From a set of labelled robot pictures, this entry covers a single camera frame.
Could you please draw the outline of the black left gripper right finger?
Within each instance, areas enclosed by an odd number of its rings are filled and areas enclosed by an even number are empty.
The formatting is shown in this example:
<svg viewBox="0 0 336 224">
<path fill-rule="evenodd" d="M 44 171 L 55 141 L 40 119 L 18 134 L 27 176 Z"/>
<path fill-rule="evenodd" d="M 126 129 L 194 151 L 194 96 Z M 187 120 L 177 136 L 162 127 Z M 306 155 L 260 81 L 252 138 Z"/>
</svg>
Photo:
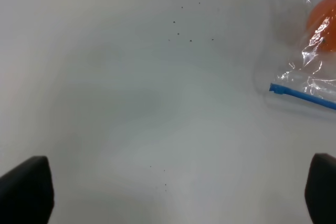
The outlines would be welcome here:
<svg viewBox="0 0 336 224">
<path fill-rule="evenodd" d="M 313 156 L 304 197 L 313 223 L 335 223 L 335 157 Z"/>
</svg>

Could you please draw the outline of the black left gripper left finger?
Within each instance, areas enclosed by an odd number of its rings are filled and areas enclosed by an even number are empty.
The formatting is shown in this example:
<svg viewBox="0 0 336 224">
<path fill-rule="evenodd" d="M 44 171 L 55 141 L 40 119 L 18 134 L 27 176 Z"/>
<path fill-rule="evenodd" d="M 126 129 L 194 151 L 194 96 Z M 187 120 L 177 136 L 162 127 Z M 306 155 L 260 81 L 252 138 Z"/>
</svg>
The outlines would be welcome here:
<svg viewBox="0 0 336 224">
<path fill-rule="evenodd" d="M 33 156 L 1 176 L 1 223 L 48 223 L 54 197 L 48 158 Z"/>
</svg>

